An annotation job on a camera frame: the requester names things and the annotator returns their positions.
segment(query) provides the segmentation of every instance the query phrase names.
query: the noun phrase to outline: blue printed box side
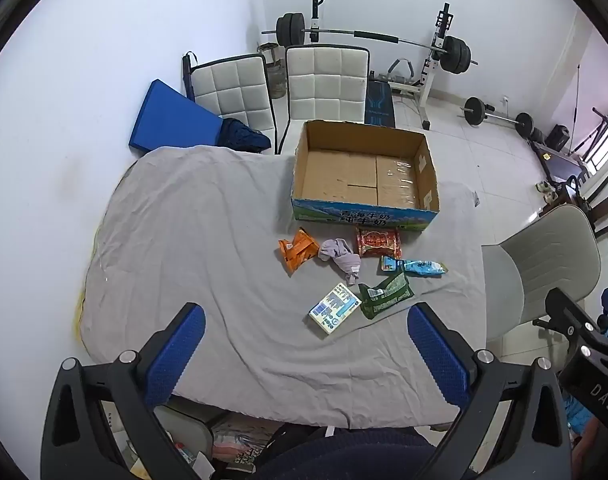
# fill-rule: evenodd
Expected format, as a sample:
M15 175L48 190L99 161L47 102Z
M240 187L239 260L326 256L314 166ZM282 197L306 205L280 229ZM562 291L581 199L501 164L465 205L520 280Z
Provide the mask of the blue printed box side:
M327 202L294 197L291 197L290 201L296 220L302 221L362 224L423 231L437 215L436 212L422 209Z

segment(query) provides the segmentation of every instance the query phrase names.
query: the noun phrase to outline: silver screw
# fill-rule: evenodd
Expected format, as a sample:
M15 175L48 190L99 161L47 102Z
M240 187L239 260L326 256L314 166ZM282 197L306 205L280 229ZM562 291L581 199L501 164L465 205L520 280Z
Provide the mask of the silver screw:
M74 357L69 357L67 359L64 359L62 361L62 369L63 370L72 370L75 367L76 363L77 363L77 361Z
M136 357L137 354L133 350L125 350L120 354L120 361L124 364L132 363Z
M538 359L538 366L543 370L548 370L550 368L550 361L545 357L540 357Z
M489 364L495 359L495 356L490 350L480 350L478 352L478 359L483 363Z

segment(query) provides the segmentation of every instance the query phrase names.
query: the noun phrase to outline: green snack bag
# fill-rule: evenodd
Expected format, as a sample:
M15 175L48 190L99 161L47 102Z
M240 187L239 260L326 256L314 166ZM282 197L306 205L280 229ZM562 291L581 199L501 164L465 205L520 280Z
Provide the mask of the green snack bag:
M371 288L364 283L359 283L358 286L362 297L360 309L368 319L373 319L383 310L413 295L402 266L376 287Z

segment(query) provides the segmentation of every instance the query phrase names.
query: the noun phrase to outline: white padded chair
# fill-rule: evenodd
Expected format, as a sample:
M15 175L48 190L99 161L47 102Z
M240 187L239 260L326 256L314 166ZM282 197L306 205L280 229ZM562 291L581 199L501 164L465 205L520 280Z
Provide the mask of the white padded chair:
M279 153L292 155L305 121L364 122L370 53L360 46L306 44L286 48L289 121Z
M558 286L583 300L597 285L601 262L582 211L556 207L499 245L482 246L486 339L546 316L545 299Z
M262 54L211 61L191 68L190 73L197 104L265 134L277 153L277 126Z

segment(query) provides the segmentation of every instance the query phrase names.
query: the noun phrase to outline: pink cloth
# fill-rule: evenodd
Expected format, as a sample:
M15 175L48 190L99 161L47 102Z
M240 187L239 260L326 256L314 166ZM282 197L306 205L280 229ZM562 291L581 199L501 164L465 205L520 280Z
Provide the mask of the pink cloth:
M362 259L359 254L354 254L351 251L343 238L325 241L319 248L318 257L323 262L332 258L335 264L346 273L346 283L348 285L353 285L360 277Z

